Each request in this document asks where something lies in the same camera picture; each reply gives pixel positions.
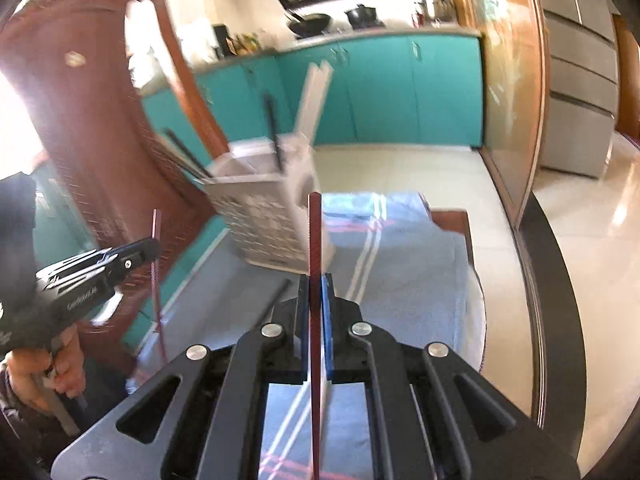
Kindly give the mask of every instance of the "white utensil basket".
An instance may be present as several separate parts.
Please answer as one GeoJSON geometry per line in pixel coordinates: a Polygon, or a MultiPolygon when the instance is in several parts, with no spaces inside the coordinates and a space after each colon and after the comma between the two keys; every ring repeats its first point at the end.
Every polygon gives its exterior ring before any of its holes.
{"type": "MultiPolygon", "coordinates": [[[[319,190],[312,144],[332,72],[327,62],[309,66],[295,130],[278,136],[282,172],[266,138],[230,143],[209,168],[205,191],[250,264],[308,273],[307,197],[319,190]]],[[[334,251],[323,222],[322,272],[334,251]]]]}

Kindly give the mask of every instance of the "dark sleeve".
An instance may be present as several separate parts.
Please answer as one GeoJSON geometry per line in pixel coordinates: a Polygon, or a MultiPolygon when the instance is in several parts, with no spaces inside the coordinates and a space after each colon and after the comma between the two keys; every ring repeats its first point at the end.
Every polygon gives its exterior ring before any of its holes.
{"type": "Polygon", "coordinates": [[[0,410],[34,460],[47,470],[71,443],[58,420],[23,404],[14,394],[6,365],[0,364],[0,410]]]}

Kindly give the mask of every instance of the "black floor border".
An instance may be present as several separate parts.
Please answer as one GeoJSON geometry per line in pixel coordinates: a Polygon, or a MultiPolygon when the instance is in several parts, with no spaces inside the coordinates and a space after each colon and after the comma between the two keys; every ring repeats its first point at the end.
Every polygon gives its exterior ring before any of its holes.
{"type": "Polygon", "coordinates": [[[531,318],[532,417],[577,457],[587,399],[582,325],[560,247],[533,193],[514,238],[527,283],[531,318]]]}

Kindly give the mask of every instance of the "person's arm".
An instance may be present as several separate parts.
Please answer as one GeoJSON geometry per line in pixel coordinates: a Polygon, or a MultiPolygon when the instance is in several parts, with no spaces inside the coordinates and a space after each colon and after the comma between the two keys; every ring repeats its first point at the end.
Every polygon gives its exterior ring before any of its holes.
{"type": "MultiPolygon", "coordinates": [[[[85,386],[78,332],[71,327],[60,337],[63,347],[53,361],[57,372],[54,388],[59,394],[75,397],[85,386]]],[[[21,443],[45,468],[50,468],[71,443],[31,379],[31,374],[43,372],[50,364],[46,350],[31,348],[10,352],[0,364],[0,410],[21,443]]]]}

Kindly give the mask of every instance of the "black pot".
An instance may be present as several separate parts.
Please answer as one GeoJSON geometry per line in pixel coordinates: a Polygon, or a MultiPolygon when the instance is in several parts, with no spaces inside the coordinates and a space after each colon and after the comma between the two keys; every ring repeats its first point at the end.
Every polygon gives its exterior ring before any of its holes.
{"type": "Polygon", "coordinates": [[[379,24],[375,7],[359,4],[355,9],[345,10],[344,13],[353,28],[376,27],[379,24]]]}
{"type": "Polygon", "coordinates": [[[328,14],[308,14],[300,18],[301,22],[290,20],[287,23],[289,30],[299,38],[319,36],[331,23],[331,16],[328,14]]]}

